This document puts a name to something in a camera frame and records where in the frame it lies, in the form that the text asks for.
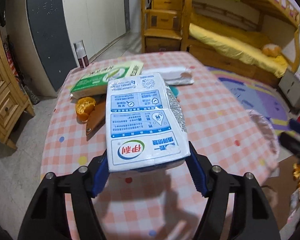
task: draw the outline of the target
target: bed frame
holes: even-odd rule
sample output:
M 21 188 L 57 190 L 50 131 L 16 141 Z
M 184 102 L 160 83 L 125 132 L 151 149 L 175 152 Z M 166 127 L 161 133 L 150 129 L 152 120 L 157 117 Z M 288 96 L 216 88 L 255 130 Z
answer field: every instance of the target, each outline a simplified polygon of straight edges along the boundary
M 280 81 L 280 78 L 277 78 L 274 74 L 267 72 L 255 65 L 247 65 L 240 60 L 223 56 L 216 52 L 213 47 L 197 41 L 196 39 L 189 36 L 190 16 L 193 8 L 209 10 L 213 11 L 214 13 L 222 14 L 226 17 L 230 17 L 233 20 L 240 21 L 241 24 L 247 25 L 251 30 L 255 31 L 261 30 L 264 15 L 275 17 L 295 27 L 294 41 L 296 57 L 294 62 L 283 55 L 291 66 L 292 72 L 295 73 L 300 64 L 300 13 L 289 3 L 288 0 L 241 0 L 241 2 L 260 11 L 259 21 L 257 24 L 224 9 L 203 3 L 193 2 L 192 0 L 185 0 L 182 11 L 183 23 L 181 50 L 189 51 L 204 65 L 228 70 L 239 75 L 258 80 L 272 87 L 276 87 Z

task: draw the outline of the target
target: blue dot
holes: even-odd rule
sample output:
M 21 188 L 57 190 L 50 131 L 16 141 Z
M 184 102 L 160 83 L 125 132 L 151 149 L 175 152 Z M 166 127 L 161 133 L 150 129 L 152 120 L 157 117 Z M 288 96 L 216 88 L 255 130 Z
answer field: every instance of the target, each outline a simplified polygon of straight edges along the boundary
M 156 236 L 157 232 L 154 230 L 149 231 L 149 236 Z

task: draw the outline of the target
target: yellow dot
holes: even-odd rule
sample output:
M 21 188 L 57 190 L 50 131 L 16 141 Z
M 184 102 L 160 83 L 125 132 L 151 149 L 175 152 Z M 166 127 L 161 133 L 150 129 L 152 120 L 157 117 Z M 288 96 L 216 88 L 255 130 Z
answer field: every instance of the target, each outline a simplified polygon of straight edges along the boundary
M 264 159 L 259 159 L 259 162 L 260 162 L 260 164 L 261 164 L 262 166 L 265 166 L 265 165 L 266 165 L 266 163 L 265 163 L 265 160 L 264 160 Z
M 79 165 L 85 165 L 88 161 L 88 158 L 86 156 L 81 156 L 79 159 L 78 159 L 78 163 Z

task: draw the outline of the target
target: bunk bed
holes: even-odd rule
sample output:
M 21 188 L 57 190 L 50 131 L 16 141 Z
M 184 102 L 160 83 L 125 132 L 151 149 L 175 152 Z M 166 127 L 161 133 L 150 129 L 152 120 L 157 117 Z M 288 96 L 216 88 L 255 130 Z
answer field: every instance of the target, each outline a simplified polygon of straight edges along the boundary
M 246 76 L 276 87 L 287 67 L 294 73 L 300 63 L 300 13 L 288 0 L 241 0 L 258 10 L 258 23 L 225 9 L 209 4 L 184 0 L 182 10 L 181 50 L 189 51 L 204 65 L 213 66 Z M 231 26 L 220 18 L 198 15 L 195 10 L 210 10 L 214 14 L 236 19 L 242 25 L 249 26 L 248 32 Z M 270 43 L 266 35 L 260 33 L 264 16 L 282 20 L 294 27 L 295 59 L 292 62 L 284 54 L 277 58 L 268 58 L 260 48 Z

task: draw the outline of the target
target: bottle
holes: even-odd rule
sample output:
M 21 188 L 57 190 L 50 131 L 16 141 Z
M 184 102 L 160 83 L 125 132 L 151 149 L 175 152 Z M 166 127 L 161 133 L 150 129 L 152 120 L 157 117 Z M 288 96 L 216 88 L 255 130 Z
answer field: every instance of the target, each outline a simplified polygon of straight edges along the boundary
M 89 66 L 86 50 L 84 49 L 83 40 L 74 43 L 75 52 L 79 61 L 80 68 Z

